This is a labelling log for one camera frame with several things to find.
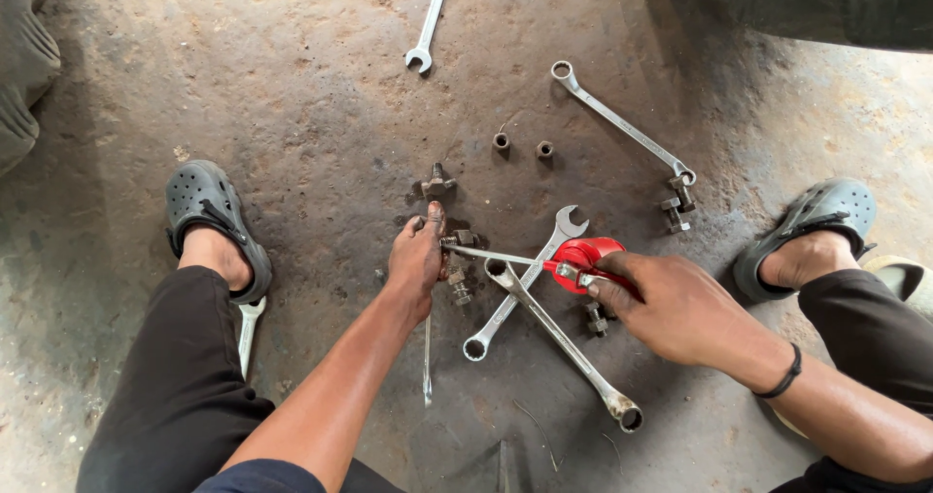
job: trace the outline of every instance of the gray clog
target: gray clog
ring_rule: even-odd
[[[874,244],[865,246],[865,236],[876,212],[871,191],[857,179],[834,177],[817,183],[787,208],[787,216],[777,229],[742,251],[732,268],[736,285],[756,302],[787,298],[794,289],[772,286],[759,278],[759,266],[766,256],[788,240],[832,229],[849,238],[852,255],[858,260],[874,247]]]
[[[246,230],[240,198],[223,169],[207,160],[192,160],[175,169],[165,184],[165,210],[171,225],[165,233],[176,257],[181,258],[188,225],[210,225],[240,246],[253,267],[253,280],[245,289],[231,291],[230,300],[249,304],[266,294],[273,281],[273,264],[266,249]]]

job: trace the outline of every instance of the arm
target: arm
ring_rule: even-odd
[[[251,459],[285,460],[328,492],[340,489],[382,380],[431,310],[431,288],[445,271],[437,242],[444,224],[437,202],[428,206],[427,219],[409,221],[392,247],[385,287],[223,469]]]
[[[754,392],[772,390],[787,373],[793,347],[697,265],[619,252],[596,266],[631,280],[645,303],[608,281],[591,284],[590,296],[660,356],[720,370]],[[801,367],[768,403],[835,462],[891,483],[933,476],[933,422],[816,358],[804,355]]]

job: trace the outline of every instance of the left hand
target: left hand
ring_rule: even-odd
[[[416,216],[396,237],[389,255],[389,280],[385,286],[415,298],[418,321],[431,311],[431,288],[447,279],[447,255],[441,254],[447,216],[440,202],[427,206],[427,218]]]

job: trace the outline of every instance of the offset ring spanner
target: offset ring spanner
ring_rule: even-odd
[[[574,363],[577,364],[577,368],[583,371],[583,374],[587,377],[592,386],[599,392],[599,396],[603,398],[606,409],[608,409],[609,414],[616,419],[622,431],[632,433],[635,432],[638,427],[641,427],[644,423],[641,409],[636,403],[632,402],[632,399],[613,388],[599,371],[589,363],[587,357],[583,356],[583,353],[577,349],[577,345],[574,345],[574,343],[567,338],[567,335],[561,331],[561,328],[557,327],[557,324],[551,316],[549,316],[541,305],[528,294],[528,289],[521,285],[518,274],[512,270],[512,264],[507,261],[487,259],[484,267],[486,269],[486,274],[527,307],[528,310],[531,311],[531,314],[535,315],[535,318],[541,322],[541,325],[544,326],[544,329],[551,335],[554,341],[564,349],[567,356],[574,360]]]
[[[558,76],[557,69],[565,68],[567,69],[566,76]],[[592,97],[592,95],[583,90],[577,83],[577,77],[574,76],[574,68],[570,65],[569,62],[559,61],[551,67],[551,75],[554,76],[554,80],[560,82],[561,85],[564,85],[571,94],[574,94],[579,99],[583,100],[583,103],[592,107],[593,110],[600,113],[603,118],[606,118],[614,126],[621,129],[625,134],[631,136],[638,143],[642,144],[642,147],[651,151],[652,154],[660,158],[662,162],[671,167],[671,170],[674,171],[674,177],[686,176],[684,183],[687,186],[693,185],[697,180],[697,175],[692,170],[687,168],[687,165],[684,165],[680,160],[678,160],[673,154],[665,151],[660,145],[654,142],[653,139],[645,136],[644,133],[638,129],[632,127],[630,123],[622,119],[618,114],[609,109],[608,106],[603,105],[598,99]]]
[[[551,257],[554,256],[554,252],[557,251],[557,248],[561,247],[561,244],[571,238],[580,237],[586,232],[586,228],[589,226],[589,220],[581,225],[574,225],[570,221],[570,213],[576,208],[576,205],[568,205],[557,211],[557,222],[554,224],[554,233],[551,235],[551,239],[548,240],[548,244],[544,246],[544,249],[541,249],[541,252],[537,253],[535,260],[550,260]],[[539,274],[541,274],[540,265],[528,267],[525,274],[521,276],[521,286],[528,289]],[[493,313],[492,318],[480,329],[480,332],[470,336],[464,342],[464,355],[467,358],[472,361],[480,361],[486,357],[486,352],[489,350],[489,343],[493,340],[493,335],[499,331],[499,326],[508,318],[508,314],[512,312],[512,309],[514,309],[517,304],[518,300],[514,296],[511,294],[507,296],[506,300],[496,309],[496,312]]]
[[[434,27],[437,26],[437,18],[440,16],[440,6],[444,0],[431,0],[431,5],[427,8],[427,18],[425,26],[421,29],[421,37],[418,38],[418,45],[405,54],[405,67],[412,64],[412,60],[421,60],[419,73],[425,73],[431,68],[431,38],[434,37]]]

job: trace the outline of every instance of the dark sleeve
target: dark sleeve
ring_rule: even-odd
[[[811,465],[805,474],[772,493],[931,493],[933,478],[910,484],[891,484],[849,471],[829,457]]]
[[[314,475],[291,462],[255,459],[205,480],[194,493],[327,493]]]

